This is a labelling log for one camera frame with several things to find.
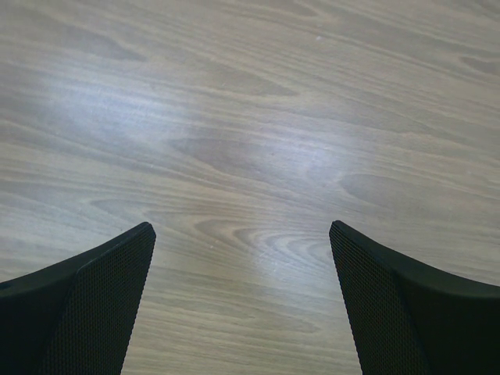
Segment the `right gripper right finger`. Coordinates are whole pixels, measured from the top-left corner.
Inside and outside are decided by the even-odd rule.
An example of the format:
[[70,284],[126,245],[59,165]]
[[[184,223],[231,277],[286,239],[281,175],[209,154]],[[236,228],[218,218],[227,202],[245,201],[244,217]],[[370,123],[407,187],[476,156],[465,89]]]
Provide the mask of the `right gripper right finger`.
[[336,220],[330,244],[364,374],[497,374],[499,288],[389,249]]

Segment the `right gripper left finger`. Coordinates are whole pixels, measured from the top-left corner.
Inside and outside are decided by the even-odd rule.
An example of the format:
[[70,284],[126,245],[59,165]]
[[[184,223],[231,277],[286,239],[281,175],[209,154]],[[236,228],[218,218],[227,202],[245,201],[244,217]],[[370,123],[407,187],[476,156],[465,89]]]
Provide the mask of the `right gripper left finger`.
[[119,374],[155,247],[144,222],[1,284],[3,374]]

